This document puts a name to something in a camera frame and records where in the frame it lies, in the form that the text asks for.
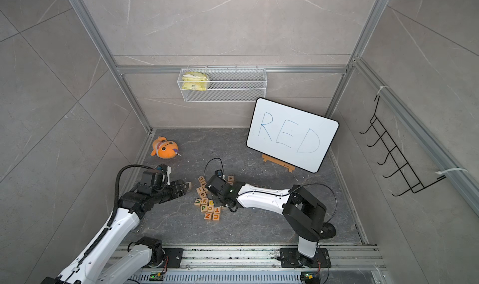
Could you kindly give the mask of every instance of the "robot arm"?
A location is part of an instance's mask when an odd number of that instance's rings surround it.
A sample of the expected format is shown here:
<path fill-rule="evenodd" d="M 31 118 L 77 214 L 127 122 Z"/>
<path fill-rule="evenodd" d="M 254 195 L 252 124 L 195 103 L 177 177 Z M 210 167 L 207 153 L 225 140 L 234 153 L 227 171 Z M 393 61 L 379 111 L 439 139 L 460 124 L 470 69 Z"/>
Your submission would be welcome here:
<path fill-rule="evenodd" d="M 154 204 L 170 201 L 186 193 L 186 183 L 182 180 L 170 182 L 170 173 L 171 168 L 167 165 L 144 171 L 135 188 L 118 200 L 113 223 L 108 225 L 110 216 L 78 257 L 57 278 L 47 277 L 42 284 L 121 284 L 145 265 L 156 267 L 164 263 L 161 241 L 143 237 L 125 257 L 102 273 L 118 245 L 130 230 L 138 226 Z"/>
<path fill-rule="evenodd" d="M 206 188 L 231 211 L 233 207 L 254 207 L 283 215 L 299 235 L 298 252 L 306 257 L 306 262 L 314 259 L 320 239 L 336 235 L 334 227 L 324 223 L 326 206 L 300 185 L 293 185 L 291 190 L 273 190 L 242 182 L 230 184 L 217 171 Z"/>

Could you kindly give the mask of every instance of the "stuffed fish toy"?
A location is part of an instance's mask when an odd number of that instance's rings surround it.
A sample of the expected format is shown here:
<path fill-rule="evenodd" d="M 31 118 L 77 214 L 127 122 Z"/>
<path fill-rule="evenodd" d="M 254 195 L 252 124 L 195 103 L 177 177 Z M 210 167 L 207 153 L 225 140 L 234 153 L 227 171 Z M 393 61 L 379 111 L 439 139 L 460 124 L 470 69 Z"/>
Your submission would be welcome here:
<path fill-rule="evenodd" d="M 156 154 L 160 158 L 170 159 L 175 157 L 176 155 L 180 155 L 178 153 L 178 145 L 173 141 L 167 141 L 166 137 L 158 137 L 153 141 L 152 145 L 152 156 Z"/>

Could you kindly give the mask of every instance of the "wooden letter block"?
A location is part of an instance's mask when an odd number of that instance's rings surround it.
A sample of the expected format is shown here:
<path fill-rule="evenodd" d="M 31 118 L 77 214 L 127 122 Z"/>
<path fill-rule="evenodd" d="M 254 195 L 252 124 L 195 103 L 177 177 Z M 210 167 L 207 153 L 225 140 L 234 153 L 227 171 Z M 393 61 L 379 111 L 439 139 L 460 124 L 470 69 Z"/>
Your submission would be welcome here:
<path fill-rule="evenodd" d="M 202 191 L 205 191 L 205 189 L 204 189 L 202 186 L 200 186 L 200 187 L 198 187 L 198 188 L 196 189 L 196 192 L 197 192 L 198 194 L 201 194 Z"/>

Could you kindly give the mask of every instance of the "wire basket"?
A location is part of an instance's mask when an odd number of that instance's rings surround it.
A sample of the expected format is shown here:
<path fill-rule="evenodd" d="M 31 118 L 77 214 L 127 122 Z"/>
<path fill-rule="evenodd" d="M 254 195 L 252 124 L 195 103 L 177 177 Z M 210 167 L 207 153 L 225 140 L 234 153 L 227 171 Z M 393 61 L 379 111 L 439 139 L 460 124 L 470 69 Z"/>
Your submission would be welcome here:
<path fill-rule="evenodd" d="M 206 91 L 184 90 L 183 74 L 200 72 L 210 78 Z M 266 97 L 266 69 L 264 68 L 191 68 L 181 69 L 178 86 L 186 102 L 256 101 Z"/>

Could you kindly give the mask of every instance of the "black wire rack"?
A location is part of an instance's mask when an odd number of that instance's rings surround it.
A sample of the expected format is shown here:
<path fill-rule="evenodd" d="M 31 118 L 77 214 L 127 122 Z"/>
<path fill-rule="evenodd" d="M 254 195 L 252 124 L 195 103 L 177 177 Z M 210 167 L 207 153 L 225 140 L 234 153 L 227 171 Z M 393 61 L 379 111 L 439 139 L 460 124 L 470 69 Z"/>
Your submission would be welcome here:
<path fill-rule="evenodd" d="M 438 177 L 436 179 L 436 181 L 434 181 L 433 183 L 429 184 L 429 185 L 424 185 L 422 183 L 422 181 L 419 179 L 419 177 L 417 176 L 416 172 L 414 171 L 414 169 L 411 167 L 411 165 L 409 164 L 408 160 L 406 159 L 406 157 L 404 156 L 404 154 L 402 153 L 401 149 L 398 147 L 398 145 L 396 144 L 396 142 L 392 139 L 391 135 L 389 134 L 389 132 L 386 130 L 386 128 L 384 127 L 384 125 L 381 123 L 381 121 L 377 118 L 376 116 L 376 111 L 377 111 L 377 105 L 379 104 L 379 98 L 380 96 L 379 95 L 376 95 L 376 97 L 374 98 L 374 101 L 376 101 L 376 107 L 374 109 L 374 114 L 372 116 L 372 118 L 369 120 L 369 127 L 368 129 L 365 131 L 365 132 L 359 132 L 360 134 L 366 134 L 370 129 L 374 129 L 374 131 L 377 133 L 377 135 L 379 136 L 379 138 L 376 140 L 376 142 L 374 142 L 374 144 L 372 145 L 367 145 L 368 147 L 374 147 L 374 145 L 376 145 L 379 141 L 381 141 L 384 146 L 386 147 L 386 150 L 388 151 L 387 152 L 387 155 L 386 155 L 386 158 L 384 159 L 383 163 L 379 163 L 379 165 L 383 165 L 386 163 L 387 161 L 387 158 L 389 156 L 391 156 L 392 160 L 394 161 L 394 163 L 396 164 L 396 167 L 397 169 L 392 173 L 390 174 L 389 176 L 384 176 L 384 178 L 389 178 L 389 177 L 392 177 L 394 174 L 396 174 L 397 172 L 401 173 L 401 176 L 403 177 L 404 181 L 407 183 L 407 185 L 409 186 L 409 189 L 403 191 L 402 193 L 400 194 L 392 194 L 394 197 L 399 197 L 400 195 L 403 195 L 405 193 L 407 193 L 408 191 L 412 191 L 413 193 L 417 193 L 417 192 L 420 192 L 428 187 L 430 187 L 431 185 L 433 184 L 436 184 L 438 183 L 439 181 L 441 181 L 442 179 L 445 179 L 446 176 L 444 175 L 441 175 L 440 177 Z M 376 126 L 374 126 L 374 123 L 379 123 L 381 125 L 381 127 L 384 129 L 384 132 L 382 134 L 379 134 L 379 131 L 377 130 Z M 393 143 L 393 147 L 391 149 L 389 149 L 386 145 L 386 142 L 384 141 L 383 138 L 387 138 L 389 137 L 389 139 L 392 141 Z M 395 158 L 392 151 L 394 151 L 395 149 L 397 149 L 398 153 L 400 155 L 397 155 L 399 156 L 399 158 Z M 405 164 L 399 166 L 398 165 L 398 162 L 405 162 Z M 404 175 L 404 172 L 403 172 L 403 169 L 406 168 L 406 169 L 410 169 L 412 171 L 412 174 L 414 175 L 414 177 L 416 178 L 417 181 L 414 181 L 416 184 L 415 185 L 412 185 L 410 184 L 410 182 L 408 181 L 408 179 L 406 178 L 406 176 Z"/>

